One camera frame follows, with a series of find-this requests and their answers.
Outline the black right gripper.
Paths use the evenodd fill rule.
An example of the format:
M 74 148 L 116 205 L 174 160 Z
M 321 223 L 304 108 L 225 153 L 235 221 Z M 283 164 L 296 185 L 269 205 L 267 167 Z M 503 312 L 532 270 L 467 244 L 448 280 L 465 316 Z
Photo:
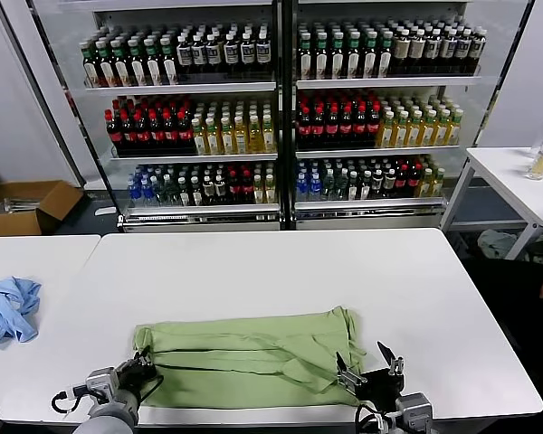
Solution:
M 395 401 L 405 387 L 405 361 L 382 342 L 378 341 L 377 346 L 389 369 L 358 374 L 348 368 L 342 356 L 336 353 L 338 382 L 342 385 L 361 385 L 358 398 L 362 401 Z

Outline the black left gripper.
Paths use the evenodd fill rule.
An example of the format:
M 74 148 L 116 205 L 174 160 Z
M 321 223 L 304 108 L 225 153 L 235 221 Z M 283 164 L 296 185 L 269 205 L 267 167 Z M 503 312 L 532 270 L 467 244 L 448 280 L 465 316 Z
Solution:
M 153 352 L 150 346 L 137 350 L 133 359 L 122 363 L 117 368 L 117 376 L 119 387 L 124 390 L 142 390 L 148 382 L 155 379 L 157 369 L 153 364 Z

